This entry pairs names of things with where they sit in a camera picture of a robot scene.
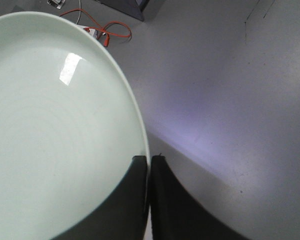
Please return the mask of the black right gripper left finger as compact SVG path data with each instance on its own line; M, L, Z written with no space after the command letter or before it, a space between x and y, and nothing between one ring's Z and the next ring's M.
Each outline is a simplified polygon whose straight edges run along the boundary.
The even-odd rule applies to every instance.
M55 240L142 240L149 214L147 158L136 155L112 193Z

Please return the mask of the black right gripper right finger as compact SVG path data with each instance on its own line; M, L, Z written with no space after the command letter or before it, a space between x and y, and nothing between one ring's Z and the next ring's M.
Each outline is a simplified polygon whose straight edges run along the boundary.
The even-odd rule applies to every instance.
M155 240L245 239L190 195L162 155L151 159L149 196L152 237Z

